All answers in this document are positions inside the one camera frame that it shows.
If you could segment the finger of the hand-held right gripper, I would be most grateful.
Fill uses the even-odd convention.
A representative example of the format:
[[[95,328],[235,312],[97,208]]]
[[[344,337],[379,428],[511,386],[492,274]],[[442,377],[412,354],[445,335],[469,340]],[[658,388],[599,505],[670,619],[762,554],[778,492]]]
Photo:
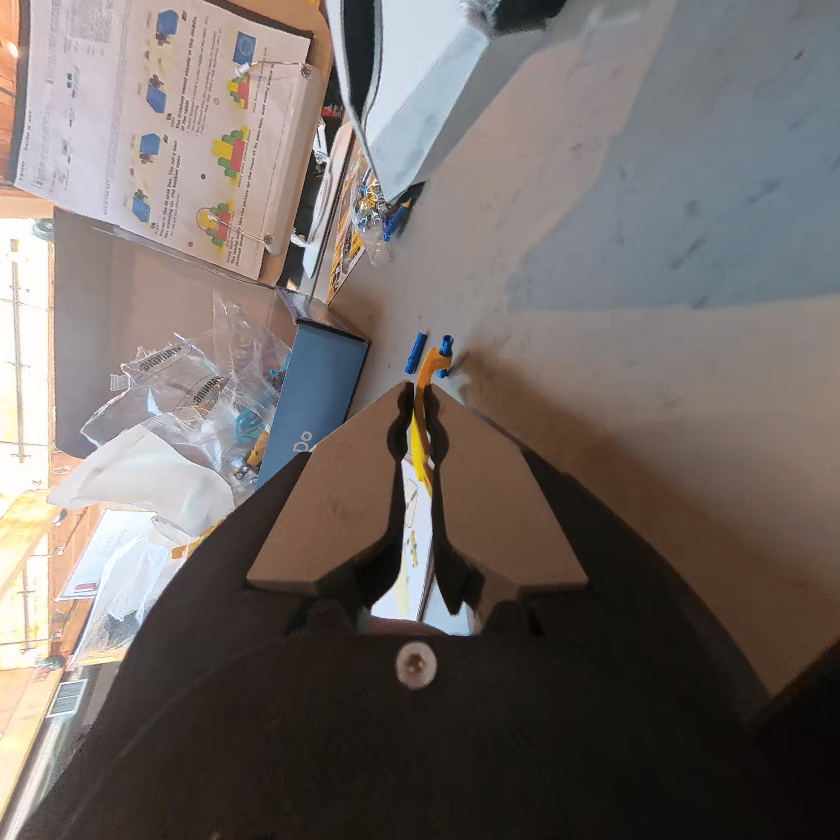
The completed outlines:
[[[365,126],[382,74],[383,2],[326,1],[334,63],[344,107]]]
[[[489,41],[481,2],[374,3],[363,141],[385,199],[396,199],[418,180]]]

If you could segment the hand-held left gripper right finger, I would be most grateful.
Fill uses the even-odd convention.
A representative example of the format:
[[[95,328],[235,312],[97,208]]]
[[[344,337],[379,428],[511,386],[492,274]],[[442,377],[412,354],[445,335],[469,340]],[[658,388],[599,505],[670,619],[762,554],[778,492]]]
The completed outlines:
[[[589,578],[523,450],[435,385],[424,394],[433,463],[433,560],[452,615],[581,592]]]

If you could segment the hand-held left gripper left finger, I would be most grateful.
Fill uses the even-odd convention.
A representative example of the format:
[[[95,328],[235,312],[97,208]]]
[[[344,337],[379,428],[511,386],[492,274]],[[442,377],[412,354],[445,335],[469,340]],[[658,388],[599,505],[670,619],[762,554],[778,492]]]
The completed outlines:
[[[401,568],[402,463],[414,384],[395,385],[325,437],[305,459],[248,571],[267,592],[371,607]]]

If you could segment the yellow curved arc beam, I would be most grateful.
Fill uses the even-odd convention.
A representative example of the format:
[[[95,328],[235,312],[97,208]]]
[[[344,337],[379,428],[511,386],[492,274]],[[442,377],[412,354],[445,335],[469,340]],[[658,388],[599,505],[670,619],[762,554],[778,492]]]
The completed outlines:
[[[416,479],[425,487],[430,497],[433,493],[433,471],[429,466],[431,444],[427,433],[424,398],[426,389],[432,384],[439,367],[438,348],[431,349],[426,354],[417,374],[411,425],[412,461]]]

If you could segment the blue cardboard kit box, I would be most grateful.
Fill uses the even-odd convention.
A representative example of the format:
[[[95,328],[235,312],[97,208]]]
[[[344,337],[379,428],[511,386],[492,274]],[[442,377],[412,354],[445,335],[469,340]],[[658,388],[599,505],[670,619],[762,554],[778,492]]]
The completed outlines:
[[[140,346],[157,350],[176,335],[198,339],[210,330],[214,293],[290,345],[279,430],[269,438],[270,475],[345,421],[370,343],[324,303],[225,276],[62,209],[55,210],[53,221],[55,439],[60,451],[79,459],[93,451],[81,428],[114,396],[110,375]]]

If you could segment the clear bag yellow grey parts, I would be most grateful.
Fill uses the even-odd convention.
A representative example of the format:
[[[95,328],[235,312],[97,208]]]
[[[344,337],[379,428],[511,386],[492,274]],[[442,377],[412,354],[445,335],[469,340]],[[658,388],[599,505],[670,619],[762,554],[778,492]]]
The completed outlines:
[[[391,260],[392,241],[402,234],[415,202],[416,189],[410,187],[388,203],[373,168],[360,168],[350,190],[350,219],[373,266]]]

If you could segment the grey desk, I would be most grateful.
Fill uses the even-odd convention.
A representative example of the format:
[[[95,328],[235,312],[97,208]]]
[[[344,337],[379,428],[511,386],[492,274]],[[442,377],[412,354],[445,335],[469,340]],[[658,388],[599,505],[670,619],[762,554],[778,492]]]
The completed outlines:
[[[838,639],[838,2],[589,2],[332,302],[650,541],[769,692]]]

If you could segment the instruction booklet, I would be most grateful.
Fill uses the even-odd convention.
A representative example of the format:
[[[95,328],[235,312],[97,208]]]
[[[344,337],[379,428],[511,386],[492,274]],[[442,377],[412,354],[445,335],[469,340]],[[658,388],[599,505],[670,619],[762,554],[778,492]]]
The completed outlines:
[[[396,617],[419,621],[432,577],[432,500],[414,465],[402,462],[405,516],[401,568],[395,583]]]

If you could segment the yellow black sticker sheet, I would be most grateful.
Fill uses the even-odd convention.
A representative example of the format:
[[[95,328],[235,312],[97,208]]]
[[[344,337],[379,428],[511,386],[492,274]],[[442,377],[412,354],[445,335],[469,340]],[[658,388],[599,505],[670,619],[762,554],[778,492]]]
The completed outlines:
[[[364,255],[364,244],[353,223],[353,204],[359,188],[359,169],[366,171],[364,153],[357,143],[353,145],[348,167],[339,190],[335,226],[335,243],[329,273],[327,304],[331,305],[344,282]]]

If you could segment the clear bag white label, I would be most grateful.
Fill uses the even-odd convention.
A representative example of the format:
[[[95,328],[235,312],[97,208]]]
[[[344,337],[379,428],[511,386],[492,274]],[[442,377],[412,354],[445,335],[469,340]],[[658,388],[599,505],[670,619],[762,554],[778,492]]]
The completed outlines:
[[[91,611],[87,657],[93,664],[124,659],[163,591],[217,527],[192,537],[153,514],[140,536],[115,553]]]

